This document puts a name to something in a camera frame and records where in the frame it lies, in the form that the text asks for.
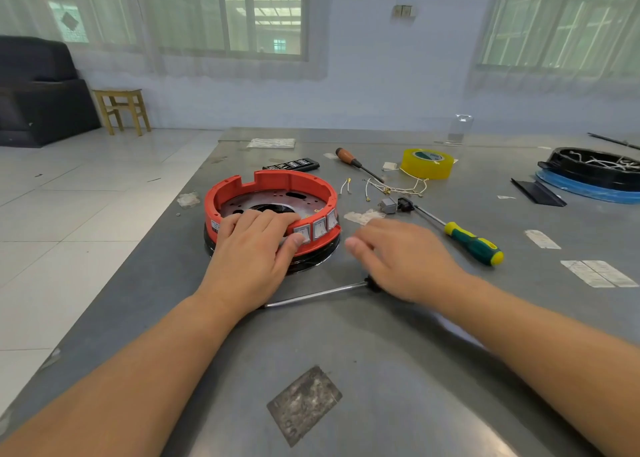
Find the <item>tiled floor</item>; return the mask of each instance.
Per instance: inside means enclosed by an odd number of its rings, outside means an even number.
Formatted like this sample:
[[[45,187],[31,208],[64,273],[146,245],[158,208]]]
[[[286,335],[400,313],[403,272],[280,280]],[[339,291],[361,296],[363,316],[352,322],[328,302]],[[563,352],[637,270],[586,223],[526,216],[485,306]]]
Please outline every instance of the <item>tiled floor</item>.
[[[0,414],[220,134],[98,129],[42,149],[0,147]]]

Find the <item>red circular housing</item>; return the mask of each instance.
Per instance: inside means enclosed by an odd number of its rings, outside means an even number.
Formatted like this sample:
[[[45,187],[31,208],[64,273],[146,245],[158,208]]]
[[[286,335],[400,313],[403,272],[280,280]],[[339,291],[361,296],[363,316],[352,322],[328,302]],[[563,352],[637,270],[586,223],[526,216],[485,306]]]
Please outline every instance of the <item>red circular housing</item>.
[[[236,175],[213,186],[204,199],[205,226],[209,238],[214,244],[218,242],[218,229],[222,221],[220,208],[225,202],[238,195],[281,189],[313,195],[326,203],[318,212],[290,224],[287,228],[287,235],[294,232],[305,235],[306,241],[296,251],[296,257],[319,250],[338,238],[338,197],[333,187],[311,174],[287,170],[258,170],[253,174],[253,182],[243,184],[242,178]]]

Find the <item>blue circular base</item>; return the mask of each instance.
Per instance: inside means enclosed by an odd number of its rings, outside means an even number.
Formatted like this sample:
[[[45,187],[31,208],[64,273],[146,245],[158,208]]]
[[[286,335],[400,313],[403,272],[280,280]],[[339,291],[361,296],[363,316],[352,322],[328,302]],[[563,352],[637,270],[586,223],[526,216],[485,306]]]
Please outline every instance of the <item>blue circular base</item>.
[[[561,175],[554,174],[548,170],[539,170],[536,176],[553,186],[572,192],[573,194],[584,195],[593,199],[606,202],[617,202],[618,204],[640,204],[640,192],[628,192],[626,190],[613,190],[604,187],[578,182]]]

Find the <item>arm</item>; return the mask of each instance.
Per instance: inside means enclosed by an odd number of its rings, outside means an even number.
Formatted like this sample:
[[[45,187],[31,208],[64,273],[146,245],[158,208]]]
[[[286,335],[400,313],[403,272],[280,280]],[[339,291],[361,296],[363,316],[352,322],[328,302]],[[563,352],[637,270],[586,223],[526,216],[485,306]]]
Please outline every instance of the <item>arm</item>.
[[[252,210],[225,218],[196,293],[16,430],[0,457],[160,455],[222,341],[282,282],[304,240],[278,243],[299,218]]]
[[[638,347],[467,274],[424,228],[374,219],[346,246],[386,291],[476,337],[603,453],[637,455]]]

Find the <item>stool leg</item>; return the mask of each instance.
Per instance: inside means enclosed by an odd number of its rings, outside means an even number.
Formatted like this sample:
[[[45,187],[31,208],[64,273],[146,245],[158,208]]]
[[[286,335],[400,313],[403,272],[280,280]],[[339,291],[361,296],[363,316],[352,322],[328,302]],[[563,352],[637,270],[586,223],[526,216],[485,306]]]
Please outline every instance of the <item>stool leg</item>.
[[[120,116],[120,112],[118,110],[114,110],[113,115],[116,117],[116,121],[118,122],[118,129],[120,131],[124,131],[124,126],[122,126],[122,117]]]
[[[104,119],[104,126],[107,128],[109,135],[115,135],[115,133],[113,133],[113,127],[111,126],[111,119],[109,118],[107,107],[104,104],[104,97],[97,94],[95,98],[98,101],[98,107],[100,108],[100,113],[102,113],[102,118]]]
[[[149,117],[147,116],[147,108],[145,107],[145,102],[142,99],[142,93],[138,93],[137,97],[138,97],[138,105],[140,106],[140,113],[142,113],[142,119],[145,121],[145,125],[147,125],[147,131],[151,131],[151,125],[149,124]]]
[[[133,96],[128,96],[129,110],[131,110],[131,116],[133,117],[133,125],[136,127],[138,137],[142,136],[142,130],[140,129],[140,121],[138,121],[138,112],[136,111],[136,104],[133,102]]]

